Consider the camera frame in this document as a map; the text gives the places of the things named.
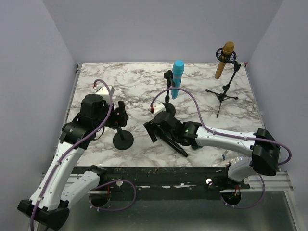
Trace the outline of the black round-base stand with clip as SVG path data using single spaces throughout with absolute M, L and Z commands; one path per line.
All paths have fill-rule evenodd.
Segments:
M 171 70 L 168 70 L 167 72 L 164 73 L 164 79 L 167 80 L 166 85 L 167 85 L 167 93 L 165 96 L 165 102 L 163 103 L 163 105 L 166 108 L 166 111 L 168 113 L 171 113 L 173 116 L 176 113 L 176 109 L 174 107 L 173 104 L 170 103 L 170 88 L 175 86 L 175 83 L 173 82 L 173 73 Z

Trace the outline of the black microphone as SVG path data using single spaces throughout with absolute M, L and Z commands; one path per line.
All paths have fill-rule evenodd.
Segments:
M 180 147 L 175 141 L 173 141 L 171 138 L 169 138 L 168 136 L 162 136 L 161 139 L 166 144 L 168 144 L 171 148 L 173 148 L 176 152 L 178 152 L 179 154 L 181 154 L 185 158 L 188 157 L 187 152 L 182 147 Z

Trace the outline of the blue microphone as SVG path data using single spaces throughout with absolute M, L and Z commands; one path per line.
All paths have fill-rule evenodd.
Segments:
M 181 77 L 184 73 L 184 62 L 182 60 L 176 60 L 172 67 L 173 82 L 175 88 L 179 88 L 181 84 Z

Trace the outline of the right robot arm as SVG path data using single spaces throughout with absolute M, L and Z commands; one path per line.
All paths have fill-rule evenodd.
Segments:
M 165 111 L 144 123 L 144 127 L 152 142 L 162 139 L 184 156 L 187 156 L 187 153 L 183 146 L 210 146 L 242 154 L 239 160 L 227 166 L 227 173 L 221 177 L 222 185 L 228 189 L 256 173 L 275 176 L 278 171 L 280 147 L 272 135 L 263 128 L 255 133 L 206 129 L 198 122 L 181 123 Z

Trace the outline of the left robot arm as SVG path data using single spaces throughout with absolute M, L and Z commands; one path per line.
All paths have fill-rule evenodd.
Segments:
M 55 157 L 40 186 L 29 199 L 21 200 L 17 209 L 52 230 L 59 230 L 66 222 L 70 206 L 77 201 L 90 185 L 102 190 L 107 183 L 98 168 L 87 174 L 83 186 L 64 191 L 64 186 L 79 158 L 99 129 L 125 127 L 128 121 L 125 103 L 118 107 L 98 94 L 88 94 L 81 102 L 80 111 L 62 128 Z

